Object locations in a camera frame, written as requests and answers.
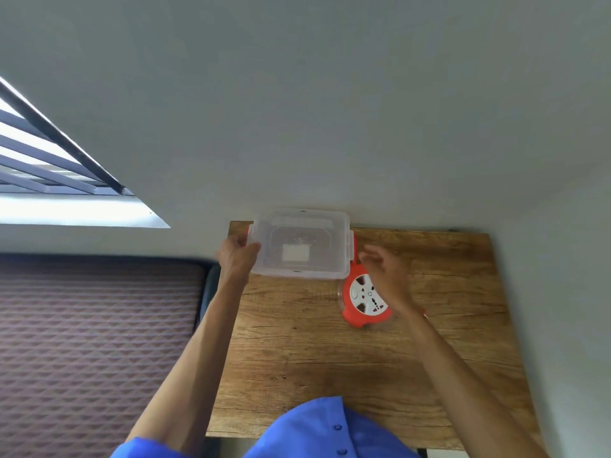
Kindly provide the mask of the person's right hand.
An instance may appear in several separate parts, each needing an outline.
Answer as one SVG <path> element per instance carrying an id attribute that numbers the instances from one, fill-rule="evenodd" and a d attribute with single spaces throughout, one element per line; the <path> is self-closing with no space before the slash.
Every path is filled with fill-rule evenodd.
<path id="1" fill-rule="evenodd" d="M 408 284 L 409 269 L 397 255 L 391 253 L 391 269 L 387 275 L 371 277 L 372 284 L 381 298 L 398 315 L 417 312 Z"/>

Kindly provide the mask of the person's left hand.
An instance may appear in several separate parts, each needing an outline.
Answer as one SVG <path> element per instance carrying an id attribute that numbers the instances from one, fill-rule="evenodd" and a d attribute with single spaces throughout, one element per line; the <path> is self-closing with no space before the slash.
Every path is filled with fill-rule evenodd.
<path id="1" fill-rule="evenodd" d="M 222 241 L 216 257 L 221 267 L 220 283 L 232 283 L 242 288 L 248 283 L 253 266 L 244 263 L 242 248 L 248 243 L 248 235 L 232 234 Z"/>

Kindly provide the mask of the clear plastic box red latches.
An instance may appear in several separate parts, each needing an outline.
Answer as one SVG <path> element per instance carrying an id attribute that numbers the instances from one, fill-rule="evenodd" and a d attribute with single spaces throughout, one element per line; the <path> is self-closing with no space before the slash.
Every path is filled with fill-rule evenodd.
<path id="1" fill-rule="evenodd" d="M 248 228 L 260 251 L 251 272 L 267 277 L 344 280 L 355 258 L 347 213 L 305 208 L 267 209 Z"/>

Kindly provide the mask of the person's left forearm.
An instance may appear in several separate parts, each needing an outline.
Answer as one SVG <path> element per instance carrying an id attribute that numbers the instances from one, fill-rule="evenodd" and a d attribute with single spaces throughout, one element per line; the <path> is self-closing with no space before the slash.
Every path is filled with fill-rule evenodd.
<path id="1" fill-rule="evenodd" d="M 134 424 L 127 443 L 151 441 L 188 458 L 202 452 L 248 277 L 233 275 L 219 281 L 197 330 Z"/>

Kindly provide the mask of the person's right forearm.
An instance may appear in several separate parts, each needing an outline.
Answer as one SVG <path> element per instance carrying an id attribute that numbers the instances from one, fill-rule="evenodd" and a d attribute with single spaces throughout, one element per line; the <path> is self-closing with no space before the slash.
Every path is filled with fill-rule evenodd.
<path id="1" fill-rule="evenodd" d="M 549 458 L 411 300 L 394 311 L 470 458 Z"/>

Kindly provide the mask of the patterned brown mattress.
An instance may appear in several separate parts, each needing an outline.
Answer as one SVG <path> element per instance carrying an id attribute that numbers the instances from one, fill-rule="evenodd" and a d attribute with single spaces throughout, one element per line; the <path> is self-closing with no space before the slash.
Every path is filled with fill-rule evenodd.
<path id="1" fill-rule="evenodd" d="M 0 458 L 109 458 L 190 339 L 207 275 L 0 255 Z"/>

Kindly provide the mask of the blue button shirt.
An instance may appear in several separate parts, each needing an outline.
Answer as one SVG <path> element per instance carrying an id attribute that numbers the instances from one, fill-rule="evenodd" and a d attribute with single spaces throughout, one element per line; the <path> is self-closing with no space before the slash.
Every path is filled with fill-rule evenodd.
<path id="1" fill-rule="evenodd" d="M 343 404 L 310 400 L 280 416 L 243 458 L 420 458 L 391 432 Z"/>

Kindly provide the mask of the window with dark bars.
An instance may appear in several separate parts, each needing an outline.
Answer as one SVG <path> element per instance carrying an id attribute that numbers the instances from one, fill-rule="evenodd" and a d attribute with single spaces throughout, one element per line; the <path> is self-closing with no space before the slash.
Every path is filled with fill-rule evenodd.
<path id="1" fill-rule="evenodd" d="M 0 225 L 170 228 L 1 76 Z"/>

